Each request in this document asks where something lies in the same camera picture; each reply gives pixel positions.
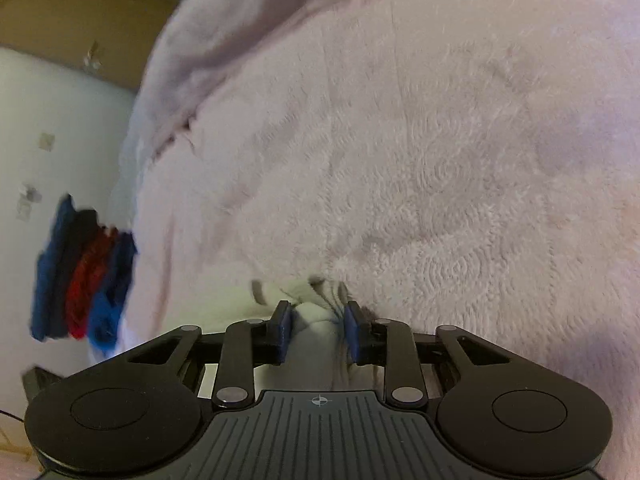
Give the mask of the cream long-sleeve shirt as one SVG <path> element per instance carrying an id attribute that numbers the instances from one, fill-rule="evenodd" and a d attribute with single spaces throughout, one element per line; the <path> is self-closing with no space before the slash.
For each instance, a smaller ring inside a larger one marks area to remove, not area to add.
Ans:
<path id="1" fill-rule="evenodd" d="M 231 324 L 273 315 L 278 303 L 292 304 L 292 337 L 283 364 L 263 365 L 256 390 L 382 390 L 382 370 L 359 366 L 347 345 L 346 307 L 352 294 L 346 284 L 321 275 L 285 284 L 261 280 L 203 290 L 191 302 L 189 321 L 207 333 L 222 333 Z"/>

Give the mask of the folded bright blue garment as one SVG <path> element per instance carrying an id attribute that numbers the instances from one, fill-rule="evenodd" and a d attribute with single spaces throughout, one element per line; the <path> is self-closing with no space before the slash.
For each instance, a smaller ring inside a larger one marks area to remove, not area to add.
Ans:
<path id="1" fill-rule="evenodd" d="M 87 339 L 92 364 L 114 356 L 120 319 L 125 311 L 137 247 L 131 232 L 122 232 L 108 260 L 104 278 L 92 297 Z"/>

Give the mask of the pink bed sheet duvet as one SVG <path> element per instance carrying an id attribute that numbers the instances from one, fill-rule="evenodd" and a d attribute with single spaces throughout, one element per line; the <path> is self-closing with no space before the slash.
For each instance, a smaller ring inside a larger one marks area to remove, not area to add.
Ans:
<path id="1" fill-rule="evenodd" d="M 182 0 L 120 155 L 118 351 L 292 300 L 263 385 L 369 385 L 342 305 L 593 388 L 639 474 L 639 0 Z"/>

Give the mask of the brown wooden door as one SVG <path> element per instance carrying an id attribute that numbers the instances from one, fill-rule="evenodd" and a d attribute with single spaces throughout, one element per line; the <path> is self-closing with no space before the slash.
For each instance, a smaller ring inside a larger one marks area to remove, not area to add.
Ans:
<path id="1" fill-rule="evenodd" d="M 1 0 L 1 44 L 131 91 L 139 89 L 174 0 Z M 96 40 L 102 67 L 82 59 Z"/>

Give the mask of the wall socket with plug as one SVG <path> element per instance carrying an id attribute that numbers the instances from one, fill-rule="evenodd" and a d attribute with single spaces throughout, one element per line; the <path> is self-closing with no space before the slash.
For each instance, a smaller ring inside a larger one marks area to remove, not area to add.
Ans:
<path id="1" fill-rule="evenodd" d="M 39 188 L 31 183 L 22 183 L 18 188 L 16 218 L 20 221 L 27 222 L 32 214 L 32 207 L 39 205 L 41 201 L 42 195 Z"/>

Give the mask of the wall light switch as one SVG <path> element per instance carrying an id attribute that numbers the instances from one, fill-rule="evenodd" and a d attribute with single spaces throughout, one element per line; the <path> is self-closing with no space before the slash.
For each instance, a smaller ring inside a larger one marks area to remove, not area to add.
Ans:
<path id="1" fill-rule="evenodd" d="M 53 150 L 55 144 L 55 135 L 51 133 L 42 132 L 38 140 L 38 148 L 43 151 L 50 152 Z"/>

